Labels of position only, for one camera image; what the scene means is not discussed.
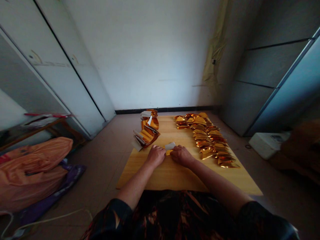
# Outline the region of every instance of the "cable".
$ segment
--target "cable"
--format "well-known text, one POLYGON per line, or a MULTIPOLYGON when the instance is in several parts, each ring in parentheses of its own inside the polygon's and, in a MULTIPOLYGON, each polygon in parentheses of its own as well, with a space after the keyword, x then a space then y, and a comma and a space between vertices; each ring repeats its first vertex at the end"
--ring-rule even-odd
POLYGON ((65 215, 61 215, 61 216, 59 216, 59 217, 54 217, 54 218, 50 218, 50 219, 46 219, 46 220, 42 220, 42 221, 38 221, 38 222, 34 222, 34 223, 29 223, 29 224, 23 225, 23 226, 19 227, 18 229, 16 229, 16 230, 14 231, 13 236, 11 236, 11 237, 4 237, 4 234, 5 234, 5 232, 8 230, 9 226, 12 224, 14 216, 13 216, 13 214, 12 214, 11 212, 8 212, 8 211, 0 211, 0 213, 9 214, 9 215, 10 215, 10 218, 11 218, 9 224, 7 225, 7 227, 4 229, 4 231, 3 231, 2 234, 1 234, 1 240, 11 240, 11 239, 14 239, 16 233, 18 233, 18 231, 21 230, 21 229, 23 229, 23 228, 26 228, 26 227, 29 227, 29 226, 33 226, 33 225, 37 225, 37 224, 40 224, 40 223, 50 222, 50 221, 53 221, 53 220, 57 220, 57 219, 59 219, 59 218, 64 218, 64 217, 70 216, 70 215, 72 215, 72 214, 74 214, 74 213, 80 212, 80 211, 82 211, 82 210, 83 210, 83 211, 86 211, 86 212, 89 214, 90 220, 92 221, 92 220, 93 220, 93 217, 92 217, 92 214, 90 213, 90 211, 89 211, 88 209, 81 208, 81 209, 78 209, 78 210, 73 211, 73 212, 71 212, 71 213, 68 213, 68 214, 65 214, 65 215))

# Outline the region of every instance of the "stack of folded paper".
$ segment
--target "stack of folded paper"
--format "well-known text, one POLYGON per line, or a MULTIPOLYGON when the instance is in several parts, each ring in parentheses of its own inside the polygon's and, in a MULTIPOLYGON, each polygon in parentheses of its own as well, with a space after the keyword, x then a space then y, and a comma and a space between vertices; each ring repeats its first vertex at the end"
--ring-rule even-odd
POLYGON ((181 127, 193 129, 193 137, 196 140, 196 146, 200 149, 202 160, 213 157, 217 158, 220 167, 240 167, 229 151, 227 140, 220 133, 220 129, 212 124, 206 113, 188 113, 185 116, 176 116, 174 119, 176 122, 181 120, 178 123, 185 123, 185 125, 178 125, 178 129, 182 129, 181 127))
POLYGON ((158 111, 154 109, 147 109, 141 113, 141 128, 143 126, 150 126, 154 129, 159 129, 159 121, 157 119, 158 111))
POLYGON ((160 136, 157 131, 159 129, 157 116, 158 111, 154 109, 147 109, 141 113, 141 131, 133 130, 134 140, 132 142, 138 151, 149 147, 160 136))
POLYGON ((174 119, 176 120, 178 129, 190 128, 184 116, 178 115, 178 116, 175 116, 174 119))

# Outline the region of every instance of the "plastic bag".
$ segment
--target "plastic bag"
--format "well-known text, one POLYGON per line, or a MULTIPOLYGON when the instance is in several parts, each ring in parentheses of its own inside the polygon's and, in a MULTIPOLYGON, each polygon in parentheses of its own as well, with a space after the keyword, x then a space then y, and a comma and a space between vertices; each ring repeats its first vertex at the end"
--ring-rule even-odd
POLYGON ((0 209, 17 212, 54 193, 68 172, 58 164, 72 143, 59 137, 6 153, 8 161, 0 164, 0 209))

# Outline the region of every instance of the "wooden table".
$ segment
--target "wooden table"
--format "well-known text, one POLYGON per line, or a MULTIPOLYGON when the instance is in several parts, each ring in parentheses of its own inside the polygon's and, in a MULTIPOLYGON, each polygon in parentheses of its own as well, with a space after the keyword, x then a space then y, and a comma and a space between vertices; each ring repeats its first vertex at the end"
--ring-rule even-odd
MULTIPOLYGON (((253 179, 250 177, 246 169, 243 167, 241 162, 237 159, 236 163, 241 168, 222 168, 217 165, 215 159, 207 158, 201 160, 199 148, 195 145, 195 140, 192 137, 193 133, 191 129, 180 129, 178 130, 173 119, 174 116, 158 116, 159 120, 159 132, 161 135, 154 142, 159 146, 164 146, 171 142, 175 142, 176 145, 185 146, 188 151, 199 161, 203 162, 206 166, 211 168, 213 171, 219 173, 221 176, 228 179, 230 182, 238 186, 245 193, 251 195, 262 195, 261 190, 255 184, 253 179)), ((117 189, 120 189, 142 166, 145 162, 147 155, 150 151, 150 147, 142 149, 138 152, 133 149, 129 160, 122 172, 122 175, 118 181, 117 189)), ((194 190, 208 192, 206 186, 200 181, 200 179, 189 169, 182 167, 175 163, 171 156, 166 156, 164 162, 155 169, 149 182, 147 183, 146 190, 194 190)))

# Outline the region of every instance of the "baseboard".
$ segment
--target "baseboard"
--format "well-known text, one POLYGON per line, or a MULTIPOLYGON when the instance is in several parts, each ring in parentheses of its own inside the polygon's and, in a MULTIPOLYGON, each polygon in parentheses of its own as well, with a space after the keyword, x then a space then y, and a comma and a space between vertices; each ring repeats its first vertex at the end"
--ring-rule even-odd
MULTIPOLYGON (((197 106, 197 107, 174 107, 174 108, 154 108, 161 112, 192 112, 192 111, 212 111, 214 114, 217 114, 220 106, 197 106)), ((116 114, 134 114, 141 113, 145 111, 146 108, 141 109, 127 109, 127 110, 115 110, 116 114)))

